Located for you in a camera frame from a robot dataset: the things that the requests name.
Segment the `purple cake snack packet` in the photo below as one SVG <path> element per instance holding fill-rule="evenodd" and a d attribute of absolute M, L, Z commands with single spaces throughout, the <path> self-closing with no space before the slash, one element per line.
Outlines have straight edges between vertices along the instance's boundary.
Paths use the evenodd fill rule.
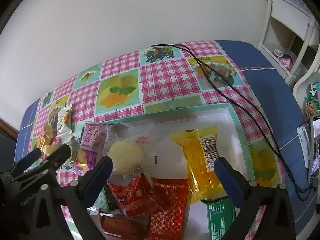
<path fill-rule="evenodd" d="M 111 125 L 87 122 L 84 126 L 75 162 L 74 173 L 84 176 L 93 170 L 103 157 Z"/>

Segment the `dark green snack packet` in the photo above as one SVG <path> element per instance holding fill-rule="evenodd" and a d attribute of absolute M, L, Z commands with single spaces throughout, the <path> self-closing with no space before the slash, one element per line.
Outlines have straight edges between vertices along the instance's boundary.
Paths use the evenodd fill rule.
<path fill-rule="evenodd" d="M 228 197 L 204 199 L 208 217 L 210 239 L 222 239 L 236 219 L 235 206 Z"/>

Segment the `red orange patterned packet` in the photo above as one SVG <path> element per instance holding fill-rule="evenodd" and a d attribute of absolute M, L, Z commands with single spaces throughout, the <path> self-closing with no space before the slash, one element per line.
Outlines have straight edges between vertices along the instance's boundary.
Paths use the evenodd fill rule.
<path fill-rule="evenodd" d="M 182 239 L 188 180 L 152 178 L 152 182 L 166 193 L 169 208 L 149 216 L 145 239 Z"/>

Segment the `white persimmon snack packet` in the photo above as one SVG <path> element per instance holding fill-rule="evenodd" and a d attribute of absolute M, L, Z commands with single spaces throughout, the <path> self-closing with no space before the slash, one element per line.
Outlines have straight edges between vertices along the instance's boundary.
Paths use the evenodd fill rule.
<path fill-rule="evenodd" d="M 57 136 L 64 137 L 72 133 L 71 129 L 72 105 L 63 107 L 58 112 Z"/>

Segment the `orange cream cake packet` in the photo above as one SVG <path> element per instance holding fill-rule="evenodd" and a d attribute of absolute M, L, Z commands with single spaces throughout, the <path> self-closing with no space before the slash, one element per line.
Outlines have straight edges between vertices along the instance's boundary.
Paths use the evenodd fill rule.
<path fill-rule="evenodd" d="M 51 145 L 57 135 L 57 128 L 53 128 L 48 122 L 44 125 L 40 136 L 37 139 L 36 148 L 39 148 L 43 152 L 45 145 Z"/>

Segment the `small round white candy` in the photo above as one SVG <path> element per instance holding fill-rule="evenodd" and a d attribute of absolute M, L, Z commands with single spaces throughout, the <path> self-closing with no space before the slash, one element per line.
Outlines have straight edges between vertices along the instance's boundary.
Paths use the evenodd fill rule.
<path fill-rule="evenodd" d="M 54 153 L 60 146 L 59 145 L 44 145 L 42 147 L 42 152 L 45 156 L 50 156 Z"/>

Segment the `blue plaid cloth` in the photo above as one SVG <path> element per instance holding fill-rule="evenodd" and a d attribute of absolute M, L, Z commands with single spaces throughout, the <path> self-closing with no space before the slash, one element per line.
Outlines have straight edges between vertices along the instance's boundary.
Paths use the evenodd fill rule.
<path fill-rule="evenodd" d="M 271 67 L 266 57 L 250 43 L 227 40 L 219 40 L 217 43 L 240 67 L 253 93 L 262 103 L 263 110 L 266 111 L 282 156 L 297 184 L 306 187 L 307 169 L 296 131 L 304 121 L 291 90 L 278 72 Z M 39 101 L 40 99 L 36 100 L 24 113 L 17 137 L 14 161 L 20 160 L 27 154 L 27 141 L 31 138 L 31 124 L 36 116 L 35 104 Z M 299 234 L 316 211 L 317 193 L 311 193 L 306 201 L 301 202 L 290 180 L 287 188 L 290 190 L 289 195 L 296 220 L 296 234 Z"/>

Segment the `teal patterned snack packet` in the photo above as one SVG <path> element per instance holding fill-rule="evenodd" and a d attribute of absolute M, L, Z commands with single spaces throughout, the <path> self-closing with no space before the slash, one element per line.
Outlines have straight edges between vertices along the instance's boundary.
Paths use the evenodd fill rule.
<path fill-rule="evenodd" d="M 88 207 L 87 210 L 89 211 L 89 213 L 108 213 L 109 207 L 105 187 L 103 187 L 103 189 L 99 193 L 95 203 L 91 207 Z"/>

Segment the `red box snack packet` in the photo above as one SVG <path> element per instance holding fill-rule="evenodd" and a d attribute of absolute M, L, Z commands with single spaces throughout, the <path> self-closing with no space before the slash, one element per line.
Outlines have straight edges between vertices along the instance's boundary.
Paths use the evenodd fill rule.
<path fill-rule="evenodd" d="M 118 239 L 144 239 L 145 229 L 139 222 L 112 216 L 100 216 L 99 222 L 106 236 Z"/>

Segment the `white shelf unit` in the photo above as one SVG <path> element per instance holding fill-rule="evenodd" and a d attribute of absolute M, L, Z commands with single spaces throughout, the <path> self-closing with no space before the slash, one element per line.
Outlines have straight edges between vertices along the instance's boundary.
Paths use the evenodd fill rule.
<path fill-rule="evenodd" d="M 267 0 L 258 50 L 287 85 L 306 70 L 302 59 L 307 49 L 318 45 L 319 25 L 310 13 L 288 0 Z"/>

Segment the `yellow cake snack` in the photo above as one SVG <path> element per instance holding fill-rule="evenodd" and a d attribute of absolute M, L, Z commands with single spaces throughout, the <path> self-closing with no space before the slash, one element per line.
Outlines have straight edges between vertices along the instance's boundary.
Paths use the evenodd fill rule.
<path fill-rule="evenodd" d="M 190 204 L 223 191 L 214 171 L 214 163 L 219 157 L 218 132 L 218 127 L 213 125 L 170 134 L 171 140 L 181 146 L 187 162 Z"/>

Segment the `patchwork plastic tablecloth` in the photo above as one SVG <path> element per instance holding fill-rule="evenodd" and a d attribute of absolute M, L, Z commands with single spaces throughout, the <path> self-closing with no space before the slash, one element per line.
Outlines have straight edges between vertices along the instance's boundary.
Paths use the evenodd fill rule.
<path fill-rule="evenodd" d="M 27 154 L 44 125 L 57 128 L 58 112 L 72 105 L 72 133 L 56 135 L 52 145 L 79 139 L 87 122 L 229 103 L 235 109 L 253 164 L 254 180 L 267 187 L 285 182 L 282 163 L 264 110 L 244 74 L 216 41 L 153 47 L 106 60 L 51 89 L 35 104 Z M 111 183 L 126 186 L 137 175 L 112 173 Z M 188 198 L 182 239 L 209 239 L 207 208 Z"/>

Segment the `clear round pastry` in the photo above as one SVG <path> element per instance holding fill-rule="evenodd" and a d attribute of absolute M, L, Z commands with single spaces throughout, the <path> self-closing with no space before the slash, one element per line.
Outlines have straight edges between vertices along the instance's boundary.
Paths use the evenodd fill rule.
<path fill-rule="evenodd" d="M 149 174 L 157 166 L 156 147 L 159 138 L 146 132 L 129 138 L 114 138 L 106 143 L 112 159 L 113 173 L 121 176 Z"/>

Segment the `red flower biscuit packet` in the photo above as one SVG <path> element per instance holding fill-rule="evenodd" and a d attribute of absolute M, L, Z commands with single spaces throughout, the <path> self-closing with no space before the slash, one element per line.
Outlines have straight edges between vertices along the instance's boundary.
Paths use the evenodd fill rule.
<path fill-rule="evenodd" d="M 135 176 L 126 186 L 108 182 L 119 209 L 127 217 L 142 217 L 148 214 L 151 205 L 151 185 L 144 173 Z"/>

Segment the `teal cardboard box tray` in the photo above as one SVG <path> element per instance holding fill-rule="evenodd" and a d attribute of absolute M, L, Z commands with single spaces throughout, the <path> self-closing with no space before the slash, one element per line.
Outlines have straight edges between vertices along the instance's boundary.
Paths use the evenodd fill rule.
<path fill-rule="evenodd" d="M 121 139 L 144 135 L 146 146 L 144 173 L 148 179 L 187 178 L 187 162 L 181 146 L 170 139 L 172 132 L 193 128 L 218 127 L 217 150 L 220 156 L 250 180 L 253 164 L 240 119 L 229 103 L 171 109 L 164 112 L 110 120 Z"/>

